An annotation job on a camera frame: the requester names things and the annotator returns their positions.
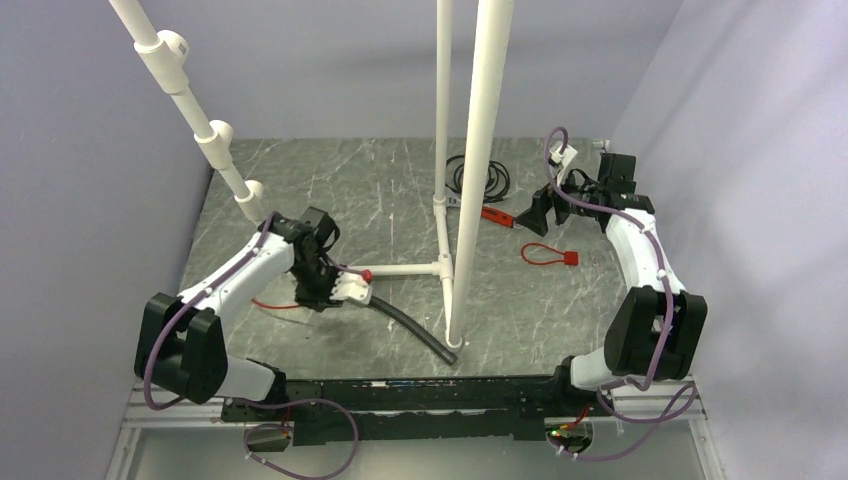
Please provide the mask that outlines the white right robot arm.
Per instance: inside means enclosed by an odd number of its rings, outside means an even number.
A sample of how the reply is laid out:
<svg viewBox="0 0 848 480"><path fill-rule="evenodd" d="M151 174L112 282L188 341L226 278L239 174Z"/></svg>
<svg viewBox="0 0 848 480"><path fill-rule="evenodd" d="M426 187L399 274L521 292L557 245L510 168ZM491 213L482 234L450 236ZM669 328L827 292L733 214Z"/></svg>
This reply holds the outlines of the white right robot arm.
<svg viewBox="0 0 848 480"><path fill-rule="evenodd" d="M626 296L601 347L571 358L569 377L551 388L557 411L574 415L590 391L652 383L688 375L706 320L705 299L690 293L674 273L656 230L651 200L636 192L635 157L604 153L597 178L571 163L576 151L555 145L547 155L555 185L537 190L516 224L544 237L547 216L562 225L571 217L591 218L611 243Z"/></svg>

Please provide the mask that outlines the short red wire connector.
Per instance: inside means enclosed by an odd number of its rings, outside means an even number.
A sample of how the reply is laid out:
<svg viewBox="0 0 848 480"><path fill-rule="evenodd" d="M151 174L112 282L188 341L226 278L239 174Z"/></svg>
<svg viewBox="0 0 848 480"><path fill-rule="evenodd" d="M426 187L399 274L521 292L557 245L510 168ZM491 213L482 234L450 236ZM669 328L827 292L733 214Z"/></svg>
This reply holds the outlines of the short red wire connector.
<svg viewBox="0 0 848 480"><path fill-rule="evenodd" d="M251 303L258 308L270 311L281 311L281 310L293 310L298 309L301 306L298 304L287 304L287 305L272 305L265 302L262 302L256 298L251 299Z"/></svg>

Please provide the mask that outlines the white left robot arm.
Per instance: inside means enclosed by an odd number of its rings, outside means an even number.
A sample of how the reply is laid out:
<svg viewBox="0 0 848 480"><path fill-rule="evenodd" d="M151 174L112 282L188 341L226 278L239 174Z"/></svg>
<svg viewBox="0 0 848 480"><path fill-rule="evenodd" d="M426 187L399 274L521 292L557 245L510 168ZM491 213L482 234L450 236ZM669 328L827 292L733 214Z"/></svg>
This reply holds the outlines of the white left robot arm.
<svg viewBox="0 0 848 480"><path fill-rule="evenodd" d="M177 295L154 295L144 308L134 363L147 406L161 411L181 401L230 398L261 419L279 417L290 400L285 373L230 355L224 325L284 274L294 278L297 306L317 312L340 306L332 297L340 271L327 255L339 235L323 210L309 207L297 220L273 212L206 279Z"/></svg>

